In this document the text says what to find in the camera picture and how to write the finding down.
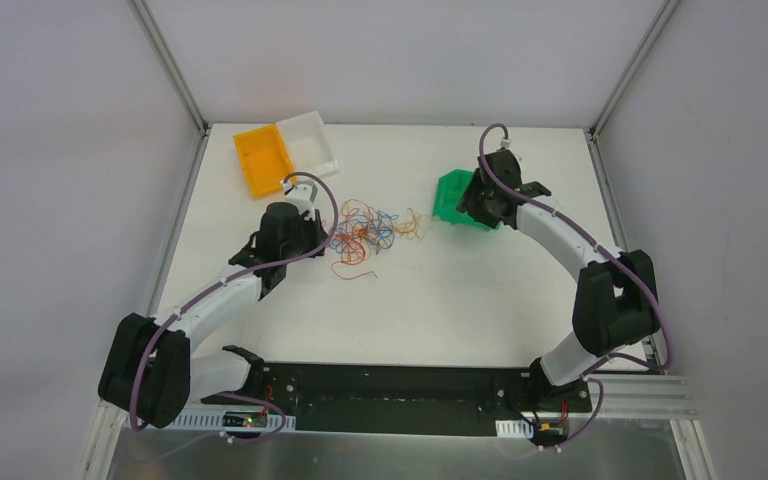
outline white tabletop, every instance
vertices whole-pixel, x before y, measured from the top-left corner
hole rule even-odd
[[[232,140],[259,125],[217,124],[198,172],[160,308],[218,274],[258,229],[270,202],[254,199]],[[328,125],[341,164],[324,180],[339,202],[363,200],[390,214],[430,214],[437,179],[476,168],[479,127]],[[539,180],[565,212],[609,243],[584,134],[511,129],[523,181]],[[499,135],[488,138],[498,147]],[[331,225],[327,196],[317,207]],[[290,265],[267,297],[241,311],[199,352],[239,345],[268,361],[390,365],[527,366],[571,331],[575,283],[536,242],[510,228],[485,232],[435,220],[421,240],[397,239],[361,267],[378,278],[338,279],[338,259]],[[640,345],[627,353],[643,358]],[[634,368],[617,362],[612,368]]]

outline gray wall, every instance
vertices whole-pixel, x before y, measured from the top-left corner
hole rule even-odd
[[[680,7],[601,150],[722,478],[768,475],[768,2]]]
[[[0,478],[74,475],[196,141],[125,0],[0,1]]]
[[[152,0],[213,121],[589,126],[662,0]]]

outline wire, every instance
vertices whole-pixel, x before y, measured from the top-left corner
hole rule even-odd
[[[273,410],[275,413],[277,413],[281,417],[281,424],[278,425],[278,428],[276,428],[275,430],[271,430],[269,432],[261,433],[259,436],[254,437],[254,438],[236,438],[236,437],[233,437],[233,436],[229,436],[228,437],[228,439],[230,440],[229,443],[235,443],[235,444],[238,444],[238,445],[248,445],[248,444],[252,444],[252,443],[264,442],[264,441],[269,440],[270,438],[274,437],[275,435],[278,435],[282,430],[284,430],[284,427],[287,426],[287,415],[285,415],[284,411],[281,410],[277,405],[275,405],[273,403],[270,403],[269,401],[258,400],[256,398],[246,397],[244,395],[237,395],[236,393],[233,393],[233,392],[221,392],[221,393],[217,393],[217,395],[219,395],[221,397],[231,398],[233,400],[239,400],[239,401],[243,401],[243,402],[247,402],[247,403],[253,403],[255,405],[262,405],[264,410],[271,409],[271,410]],[[218,432],[219,432],[219,436],[220,437],[221,436],[225,436],[225,435],[223,435],[223,434],[226,433],[225,430],[219,430]],[[161,453],[160,455],[157,455],[155,457],[148,458],[148,459],[133,458],[130,455],[127,455],[127,454],[124,454],[124,453],[123,453],[123,455],[125,456],[125,458],[127,458],[129,461],[131,461],[133,463],[137,463],[137,464],[140,464],[140,465],[147,465],[149,463],[153,463],[153,462],[156,462],[156,461],[161,460],[163,458],[166,458],[166,457],[168,457],[170,455],[174,455],[174,454],[180,452],[181,450],[184,450],[186,448],[189,448],[189,447],[195,445],[196,443],[204,440],[205,438],[216,437],[217,436],[216,433],[217,432],[215,432],[215,431],[203,433],[203,434],[201,434],[201,435],[199,435],[199,436],[197,436],[195,438],[190,439],[189,441],[187,441],[187,442],[185,442],[185,443],[183,443],[181,445],[178,445],[175,448],[167,450],[167,451]]]
[[[237,445],[251,445],[252,443],[260,443],[265,442],[269,440],[270,438],[274,437],[275,435],[278,435],[281,433],[281,430],[284,430],[284,427],[287,426],[287,415],[284,414],[284,411],[278,408],[277,405],[271,402],[267,402],[266,400],[259,400],[257,398],[252,397],[246,397],[245,395],[237,395],[233,392],[221,392],[217,393],[220,397],[230,398],[232,400],[239,400],[241,402],[246,403],[253,403],[255,405],[262,405],[264,407],[267,407],[271,410],[273,410],[275,413],[277,413],[281,417],[281,424],[278,425],[278,428],[275,430],[270,430],[265,433],[261,433],[260,435],[254,437],[254,438],[236,438],[236,437],[228,437],[231,442],[229,443],[236,443]]]
[[[602,410],[602,400],[604,400],[605,397],[605,386],[602,384],[602,382],[598,378],[588,378],[586,381],[595,383],[596,385],[599,385],[599,399],[596,401],[596,407],[593,408],[593,413],[590,414],[590,418],[587,419],[587,422],[584,423],[584,425],[581,426],[578,430],[576,430],[575,433],[569,436],[566,440],[558,444],[558,448],[566,447],[570,443],[572,443],[573,440],[580,437],[582,434],[584,434],[585,431],[587,431],[588,428],[593,424],[593,421],[596,420],[596,417],[599,415],[599,412]]]
[[[287,265],[305,258],[312,257],[317,253],[321,252],[322,250],[325,250],[325,247],[327,247],[328,244],[331,243],[331,240],[334,238],[334,233],[337,231],[337,220],[339,218],[337,200],[334,198],[334,194],[331,192],[331,189],[328,188],[328,185],[326,185],[325,182],[323,182],[316,175],[312,175],[306,172],[293,172],[287,175],[286,177],[284,177],[284,181],[286,182],[293,177],[310,178],[311,180],[318,183],[319,186],[321,186],[322,189],[325,190],[325,193],[328,194],[328,198],[331,200],[331,206],[334,209],[334,225],[332,225],[331,230],[328,232],[328,236],[325,237],[325,240],[321,244],[319,244],[316,248],[314,248],[313,250],[307,253],[296,255],[294,257],[290,257],[285,260],[267,262],[261,265],[256,265],[254,267],[246,268],[237,273],[228,275],[226,282],[231,282],[244,275],[248,275],[258,270],[263,270],[265,268],[280,267],[282,265]],[[206,289],[204,289],[201,293],[193,297],[189,302],[185,303],[184,306],[181,307],[180,315],[184,315],[185,313],[187,313],[187,311],[193,308],[198,302],[200,302],[205,297],[207,297],[211,293],[221,288],[222,285],[223,284],[221,282],[217,282],[217,283],[214,283],[213,285],[210,285]],[[131,399],[130,399],[131,401],[129,402],[129,405],[128,405],[128,413],[129,413],[128,418],[131,424],[131,429],[135,432],[142,431],[148,425],[148,422],[143,422],[142,424],[139,423],[139,419],[137,418],[137,400],[140,394],[140,386],[142,385],[143,375],[145,374],[146,367],[148,366],[149,357],[151,356],[151,353],[154,351],[155,346],[157,346],[157,342],[160,340],[160,336],[163,335],[163,332],[168,330],[169,327],[179,319],[180,319],[180,316],[178,314],[172,314],[165,322],[163,322],[163,324],[154,332],[154,335],[152,335],[151,339],[149,339],[148,345],[146,345],[146,348],[143,351],[143,355],[140,358],[140,363],[137,365],[137,373],[134,376],[134,386],[131,388]]]
[[[663,365],[657,365],[649,362],[645,362],[643,360],[637,359],[635,357],[632,357],[631,355],[627,355],[624,353],[609,353],[606,355],[603,359],[599,360],[594,364],[592,367],[587,369],[584,372],[584,375],[587,375],[593,371],[595,371],[600,366],[604,365],[605,362],[607,362],[610,358],[622,358],[624,360],[628,360],[630,362],[636,363],[638,365],[644,366],[650,370],[656,370],[659,372],[663,372],[668,370],[672,364],[673,364],[673,355],[672,355],[672,335],[670,334],[669,327],[667,326],[666,318],[664,315],[663,310],[661,309],[660,303],[658,303],[658,299],[655,298],[655,294],[652,293],[652,290],[649,289],[648,286],[646,286],[645,283],[643,283],[643,280],[640,279],[637,275],[634,274],[631,270],[628,269],[625,265],[623,265],[619,260],[614,258],[614,256],[609,252],[605,247],[599,244],[596,239],[590,235],[590,233],[584,229],[581,225],[576,223],[572,218],[568,217],[563,212],[557,211],[554,208],[546,205],[543,202],[540,202],[539,200],[535,200],[533,198],[529,198],[512,188],[505,185],[501,180],[499,180],[499,177],[496,176],[495,173],[493,173],[493,170],[490,169],[490,165],[487,163],[487,157],[484,155],[484,139],[487,138],[487,134],[490,133],[495,128],[501,128],[504,132],[504,137],[507,140],[508,139],[508,127],[506,127],[504,124],[501,123],[494,123],[487,127],[484,132],[481,134],[481,138],[478,141],[478,161],[481,163],[481,167],[484,169],[484,171],[487,173],[487,176],[490,177],[490,179],[493,181],[493,183],[496,184],[497,187],[499,187],[503,192],[507,193],[508,195],[518,199],[522,200],[525,203],[534,205],[535,207],[544,210],[553,216],[560,218],[561,221],[566,223],[570,228],[575,230],[576,233],[581,235],[582,238],[584,238],[587,243],[589,243],[595,251],[599,252],[602,256],[607,258],[615,267],[617,267],[623,275],[629,278],[629,280],[632,281],[632,283],[637,286],[637,288],[640,289],[641,292],[643,292],[643,295],[646,297],[646,300],[649,301],[649,304],[652,306],[652,310],[655,312],[655,317],[658,319],[658,323],[661,325],[661,331],[664,333],[664,343],[666,345],[666,354],[667,354],[667,360],[664,362]]]
[[[337,223],[337,231],[329,247],[340,255],[340,259],[331,264],[334,275],[343,280],[354,280],[366,275],[378,278],[374,270],[369,270],[359,275],[346,277],[335,268],[337,265],[357,266],[372,257],[378,255],[381,250],[387,250],[393,246],[396,237],[406,237],[408,240],[421,239],[428,228],[420,228],[422,217],[413,209],[410,211],[410,220],[397,223],[398,215],[377,210],[365,202],[357,199],[349,199],[340,206],[340,214],[343,220]]]
[[[569,418],[569,404],[566,400],[561,403],[561,419],[558,420],[558,424],[563,424],[567,418]]]
[[[267,402],[272,400],[272,394],[273,394],[272,385],[267,385],[264,390],[265,392],[263,393],[263,399],[266,400]],[[265,417],[267,410],[269,410],[268,407],[263,407],[263,410],[261,410],[260,414]]]

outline colorful string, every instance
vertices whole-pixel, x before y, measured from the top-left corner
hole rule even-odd
[[[342,220],[337,223],[337,230],[329,247],[340,255],[340,260],[331,264],[331,271],[343,280],[354,280],[365,275],[372,275],[378,278],[374,270],[346,277],[341,275],[335,269],[337,265],[356,266],[372,257],[372,254],[378,255],[382,250],[387,250],[393,246],[396,238],[407,238],[408,240],[420,239],[425,235],[429,224],[422,228],[422,218],[428,215],[420,215],[413,209],[410,211],[410,219],[405,222],[397,222],[398,215],[377,210],[366,203],[350,199],[343,202],[340,207]]]

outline green plastic bin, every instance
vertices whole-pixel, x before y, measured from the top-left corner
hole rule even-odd
[[[469,170],[452,170],[440,177],[440,180],[437,181],[437,197],[434,199],[432,215],[452,224],[472,225],[482,230],[493,230],[487,225],[476,222],[469,215],[456,210],[471,178],[472,172]]]

